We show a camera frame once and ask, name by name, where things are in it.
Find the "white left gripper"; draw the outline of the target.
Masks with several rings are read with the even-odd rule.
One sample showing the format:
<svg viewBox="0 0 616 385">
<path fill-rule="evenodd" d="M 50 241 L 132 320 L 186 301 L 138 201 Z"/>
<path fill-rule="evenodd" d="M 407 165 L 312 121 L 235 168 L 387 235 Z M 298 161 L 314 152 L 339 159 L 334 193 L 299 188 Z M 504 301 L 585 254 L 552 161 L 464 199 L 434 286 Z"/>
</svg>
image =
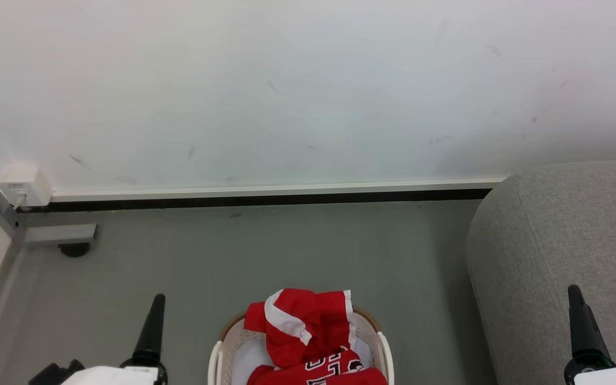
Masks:
<svg viewBox="0 0 616 385">
<path fill-rule="evenodd" d="M 161 363 L 166 296 L 155 295 L 134 349 L 120 366 L 93 366 L 77 371 L 63 384 L 167 384 Z"/>
</svg>

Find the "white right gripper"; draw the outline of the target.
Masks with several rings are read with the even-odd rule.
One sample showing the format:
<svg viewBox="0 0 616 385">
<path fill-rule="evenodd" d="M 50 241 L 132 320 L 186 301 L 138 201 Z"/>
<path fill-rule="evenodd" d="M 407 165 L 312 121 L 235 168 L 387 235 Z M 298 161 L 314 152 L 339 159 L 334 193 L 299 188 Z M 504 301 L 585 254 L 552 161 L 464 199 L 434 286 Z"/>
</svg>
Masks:
<svg viewBox="0 0 616 385">
<path fill-rule="evenodd" d="M 580 287 L 568 287 L 572 360 L 563 372 L 567 384 L 616 384 L 616 365 Z"/>
</svg>

